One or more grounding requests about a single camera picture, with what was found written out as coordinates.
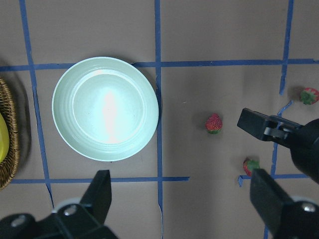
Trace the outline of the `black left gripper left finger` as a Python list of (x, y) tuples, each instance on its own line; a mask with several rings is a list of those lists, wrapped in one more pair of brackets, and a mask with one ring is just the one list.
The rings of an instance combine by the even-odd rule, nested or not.
[(112, 202), (109, 170), (99, 170), (80, 200), (80, 204), (100, 223), (104, 224)]

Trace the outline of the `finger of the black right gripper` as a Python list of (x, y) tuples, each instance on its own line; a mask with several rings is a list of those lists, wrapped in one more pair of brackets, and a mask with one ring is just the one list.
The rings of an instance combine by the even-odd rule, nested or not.
[(237, 126), (258, 140), (282, 146), (289, 146), (289, 137), (303, 127), (280, 116), (267, 116), (248, 108), (242, 110)]

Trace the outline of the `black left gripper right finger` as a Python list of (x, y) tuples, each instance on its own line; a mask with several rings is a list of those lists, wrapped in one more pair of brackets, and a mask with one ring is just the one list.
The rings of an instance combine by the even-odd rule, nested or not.
[(272, 234), (280, 230), (284, 208), (294, 203), (264, 169), (252, 171), (250, 201)]

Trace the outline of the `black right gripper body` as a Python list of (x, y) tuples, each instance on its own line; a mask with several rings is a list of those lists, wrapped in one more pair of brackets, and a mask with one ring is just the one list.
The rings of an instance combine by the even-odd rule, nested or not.
[(292, 133), (290, 148), (294, 165), (316, 183), (319, 182), (319, 119)]

